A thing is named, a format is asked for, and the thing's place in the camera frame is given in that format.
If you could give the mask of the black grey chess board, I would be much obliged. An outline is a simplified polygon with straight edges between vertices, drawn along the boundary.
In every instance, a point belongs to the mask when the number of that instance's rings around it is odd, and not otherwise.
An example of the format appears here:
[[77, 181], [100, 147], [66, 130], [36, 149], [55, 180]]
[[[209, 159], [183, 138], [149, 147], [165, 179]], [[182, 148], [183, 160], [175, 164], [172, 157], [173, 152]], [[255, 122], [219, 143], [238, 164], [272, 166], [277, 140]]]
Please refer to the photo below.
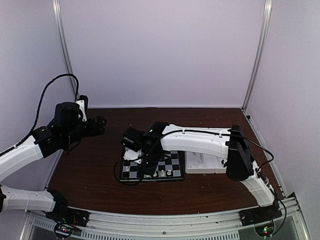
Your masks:
[[[124, 160], [121, 163], [119, 181], [123, 183], [139, 182], [141, 171], [136, 162]], [[126, 166], [130, 166], [130, 171], [126, 171]], [[164, 170], [166, 176], [161, 177], [160, 171]], [[167, 170], [172, 170], [172, 175], [167, 174]], [[162, 181], [183, 181], [185, 179], [185, 153], [183, 151], [165, 152], [158, 162], [155, 172], [152, 175], [144, 175], [142, 182], [162, 182]]]

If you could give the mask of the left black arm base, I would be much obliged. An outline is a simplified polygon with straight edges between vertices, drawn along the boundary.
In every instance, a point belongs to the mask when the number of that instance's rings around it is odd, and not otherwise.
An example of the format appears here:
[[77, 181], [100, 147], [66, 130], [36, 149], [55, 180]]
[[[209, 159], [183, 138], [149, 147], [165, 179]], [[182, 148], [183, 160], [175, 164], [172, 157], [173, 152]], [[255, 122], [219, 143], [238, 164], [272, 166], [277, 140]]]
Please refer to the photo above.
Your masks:
[[71, 208], [66, 201], [57, 201], [53, 210], [46, 212], [45, 216], [57, 223], [68, 224], [73, 227], [86, 227], [90, 213]]

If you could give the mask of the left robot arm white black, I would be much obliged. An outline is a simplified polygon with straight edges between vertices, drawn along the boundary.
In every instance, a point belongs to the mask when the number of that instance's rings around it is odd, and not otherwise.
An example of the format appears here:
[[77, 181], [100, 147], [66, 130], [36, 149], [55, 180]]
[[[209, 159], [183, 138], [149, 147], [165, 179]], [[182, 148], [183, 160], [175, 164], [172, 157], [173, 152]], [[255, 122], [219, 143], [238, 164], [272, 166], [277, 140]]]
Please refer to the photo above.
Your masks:
[[[83, 138], [102, 136], [107, 119], [101, 115], [88, 118], [86, 110], [84, 100], [57, 104], [48, 125], [32, 130], [25, 140], [0, 154], [0, 179], [59, 150], [70, 152], [71, 145], [78, 145]], [[61, 222], [72, 218], [67, 200], [56, 190], [30, 191], [1, 185], [0, 209], [53, 213]]]

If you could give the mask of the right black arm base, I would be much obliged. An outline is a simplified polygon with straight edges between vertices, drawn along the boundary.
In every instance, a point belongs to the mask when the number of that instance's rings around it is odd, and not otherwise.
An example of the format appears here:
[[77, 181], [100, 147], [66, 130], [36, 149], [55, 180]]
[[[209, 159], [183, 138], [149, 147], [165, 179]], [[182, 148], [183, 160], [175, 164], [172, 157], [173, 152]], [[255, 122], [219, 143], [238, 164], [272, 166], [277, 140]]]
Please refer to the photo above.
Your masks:
[[282, 211], [276, 206], [255, 207], [239, 212], [239, 217], [243, 226], [264, 223], [280, 218], [281, 216]]

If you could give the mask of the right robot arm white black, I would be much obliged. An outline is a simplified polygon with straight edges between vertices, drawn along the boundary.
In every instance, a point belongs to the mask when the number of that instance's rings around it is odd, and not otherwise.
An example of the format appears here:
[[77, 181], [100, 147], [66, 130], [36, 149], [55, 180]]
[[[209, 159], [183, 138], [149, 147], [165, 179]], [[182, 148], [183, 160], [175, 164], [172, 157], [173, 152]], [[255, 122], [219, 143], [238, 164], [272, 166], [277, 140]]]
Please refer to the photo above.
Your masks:
[[189, 152], [223, 161], [227, 177], [242, 183], [257, 201], [256, 216], [266, 221], [276, 212], [276, 193], [254, 159], [239, 125], [232, 128], [183, 127], [154, 122], [146, 131], [129, 127], [122, 135], [123, 159], [138, 164], [143, 175], [152, 176], [165, 153]]

